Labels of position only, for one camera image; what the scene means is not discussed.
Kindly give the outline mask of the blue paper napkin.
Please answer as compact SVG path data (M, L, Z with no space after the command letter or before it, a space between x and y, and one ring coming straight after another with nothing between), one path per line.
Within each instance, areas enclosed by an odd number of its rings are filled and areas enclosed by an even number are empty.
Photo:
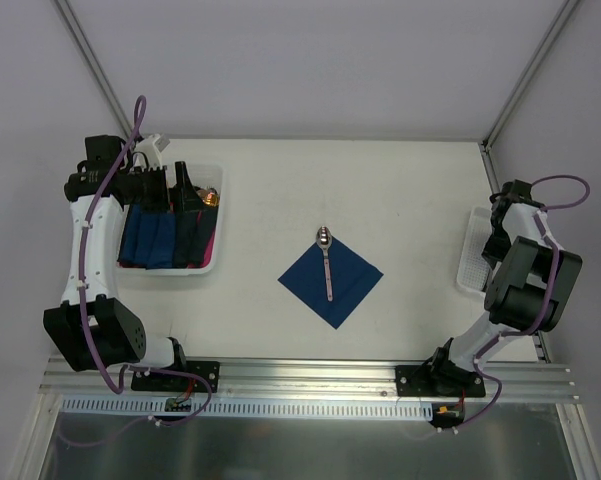
M382 279L383 273L339 239L329 248L332 299L322 250L313 244L278 281L333 329L338 329Z

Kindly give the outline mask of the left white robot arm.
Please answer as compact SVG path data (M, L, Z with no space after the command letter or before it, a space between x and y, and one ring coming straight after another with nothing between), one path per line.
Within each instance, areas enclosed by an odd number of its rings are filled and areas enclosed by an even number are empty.
M87 157L64 185L73 228L68 279L59 306L44 311L43 326L76 372L154 369L165 389L177 390L189 377L182 345L146 332L120 300L116 276L120 248L131 237L126 213L167 213L176 198L162 164L168 143L159 134L131 145L112 135L86 138Z

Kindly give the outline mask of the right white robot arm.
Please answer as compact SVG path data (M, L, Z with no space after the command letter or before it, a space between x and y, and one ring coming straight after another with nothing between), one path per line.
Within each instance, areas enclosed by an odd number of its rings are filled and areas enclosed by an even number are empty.
M484 313L424 365L425 385L439 396L469 393L482 384L481 367L495 354L561 320L583 260L556 240L548 222L554 208L535 200L533 187L513 180L490 197L491 235L482 257L492 276Z

